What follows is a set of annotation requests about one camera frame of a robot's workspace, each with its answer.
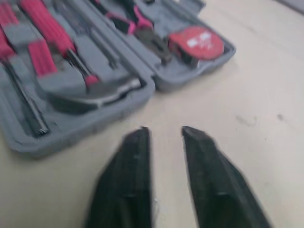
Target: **red tape measure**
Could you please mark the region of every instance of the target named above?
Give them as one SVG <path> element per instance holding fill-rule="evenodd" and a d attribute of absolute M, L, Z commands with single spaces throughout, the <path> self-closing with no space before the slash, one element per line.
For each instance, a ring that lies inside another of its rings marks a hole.
<path fill-rule="evenodd" d="M 222 39 L 207 28 L 191 26 L 169 35 L 169 49 L 185 63 L 213 60 L 224 52 Z"/>

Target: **white label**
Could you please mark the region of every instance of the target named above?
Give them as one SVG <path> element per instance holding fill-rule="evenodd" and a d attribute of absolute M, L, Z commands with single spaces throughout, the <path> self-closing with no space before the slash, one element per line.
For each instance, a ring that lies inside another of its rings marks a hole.
<path fill-rule="evenodd" d="M 187 45 L 190 48 L 193 48 L 195 46 L 200 46 L 203 48 L 205 45 L 208 45 L 208 49 L 210 48 L 210 39 L 211 39 L 211 34 L 209 32 L 203 32 L 194 38 L 191 38 L 187 41 Z"/>

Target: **red pliers handle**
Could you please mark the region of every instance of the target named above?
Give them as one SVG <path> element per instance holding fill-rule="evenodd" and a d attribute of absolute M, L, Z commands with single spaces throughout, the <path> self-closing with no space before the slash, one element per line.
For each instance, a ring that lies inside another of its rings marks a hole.
<path fill-rule="evenodd" d="M 153 29 L 154 24 L 148 20 L 132 0 L 118 0 L 131 17 L 123 18 L 109 12 L 99 0 L 89 0 L 103 15 L 109 18 L 115 27 L 125 34 L 133 34 L 138 29 Z"/>

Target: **table surface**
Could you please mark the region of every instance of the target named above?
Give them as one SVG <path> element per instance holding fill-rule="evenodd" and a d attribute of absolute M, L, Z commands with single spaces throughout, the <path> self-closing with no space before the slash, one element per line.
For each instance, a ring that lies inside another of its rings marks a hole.
<path fill-rule="evenodd" d="M 152 132 L 158 228 L 195 228 L 181 127 L 214 137 L 275 227 L 304 227 L 304 17 L 271 0 L 208 0 L 199 15 L 237 47 L 221 69 L 40 161 L 0 140 L 0 227 L 80 228 L 122 136 Z"/>

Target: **gray plastic case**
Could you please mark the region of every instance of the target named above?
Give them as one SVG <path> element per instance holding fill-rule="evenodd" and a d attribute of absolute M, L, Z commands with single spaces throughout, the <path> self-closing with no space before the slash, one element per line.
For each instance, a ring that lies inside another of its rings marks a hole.
<path fill-rule="evenodd" d="M 155 86 L 162 91 L 176 89 L 193 78 L 223 65 L 236 51 L 233 45 L 221 36 L 225 42 L 225 52 L 218 59 L 201 62 L 197 68 L 192 68 L 173 57 L 167 66 L 162 66 L 160 60 L 143 44 L 134 36 L 126 36 L 116 30 L 112 22 L 100 14 L 90 2 L 66 1 L 81 19 L 91 25 L 89 33 L 80 34 L 74 30 L 65 18 L 56 12 L 52 0 L 44 0 L 44 3 L 70 34 L 77 46 L 78 54 L 90 65 L 94 73 L 107 82 L 129 74 L 136 75 L 143 86 L 129 92 L 117 102 L 85 114 L 71 115 L 57 111 L 43 97 L 43 91 L 62 90 L 72 94 L 76 89 L 85 89 L 84 81 L 79 71 L 71 67 L 67 61 L 58 64 L 55 56 L 53 60 L 57 68 L 62 68 L 68 73 L 64 76 L 58 73 L 37 80 L 27 43 L 41 39 L 42 36 L 21 14 L 18 17 L 18 26 L 5 28 L 8 40 L 18 53 L 10 59 L 10 63 L 31 98 L 37 103 L 51 130 L 49 134 L 40 138 L 30 134 L 20 100 L 0 65 L 0 125 L 8 146 L 22 155 L 42 157 L 72 146 L 85 136 L 100 131 L 112 121 L 123 119 L 144 105 L 154 94 Z M 160 36 L 165 37 L 170 32 L 194 24 L 210 28 L 195 15 L 204 6 L 199 0 L 181 0 L 179 4 L 172 0 L 156 0 L 152 5 L 145 5 L 139 1 L 137 3 L 143 13 L 154 20 L 155 31 Z M 113 0 L 103 0 L 103 4 L 110 11 L 124 15 L 122 8 Z M 14 36 L 22 32 L 24 36 Z M 118 63 L 117 69 L 112 70 L 109 67 L 108 59 L 103 54 L 105 51 L 115 58 Z"/>

